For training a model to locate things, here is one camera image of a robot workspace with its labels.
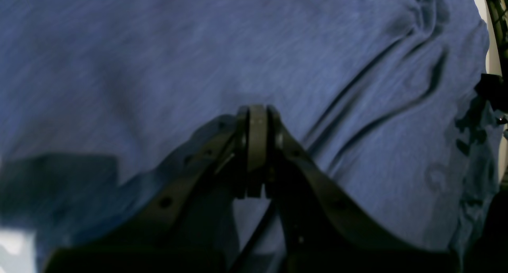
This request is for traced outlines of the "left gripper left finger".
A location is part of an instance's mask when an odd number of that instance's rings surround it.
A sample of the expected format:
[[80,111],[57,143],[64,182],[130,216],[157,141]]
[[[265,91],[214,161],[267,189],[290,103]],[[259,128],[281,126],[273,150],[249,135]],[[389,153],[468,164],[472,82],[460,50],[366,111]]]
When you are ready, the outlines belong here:
[[235,127],[220,132],[132,219],[104,238],[57,251],[46,273],[226,273],[214,238],[220,214],[243,198],[249,139],[249,107]]

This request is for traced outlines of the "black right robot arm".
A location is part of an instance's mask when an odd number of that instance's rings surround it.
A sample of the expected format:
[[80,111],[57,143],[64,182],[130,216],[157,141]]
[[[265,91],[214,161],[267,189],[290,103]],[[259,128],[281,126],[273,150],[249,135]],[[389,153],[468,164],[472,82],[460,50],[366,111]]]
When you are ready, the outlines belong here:
[[491,105],[501,113],[498,123],[507,124],[507,59],[508,59],[508,0],[475,0],[479,14],[486,22],[489,49],[486,70],[494,79]]

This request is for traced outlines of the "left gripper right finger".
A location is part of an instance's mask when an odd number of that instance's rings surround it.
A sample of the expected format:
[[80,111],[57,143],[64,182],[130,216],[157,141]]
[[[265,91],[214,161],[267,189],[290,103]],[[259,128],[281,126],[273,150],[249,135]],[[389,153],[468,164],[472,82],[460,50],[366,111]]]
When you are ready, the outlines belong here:
[[281,219],[284,273],[455,273],[448,252],[415,248],[368,216],[308,157],[272,106],[248,107],[248,196]]

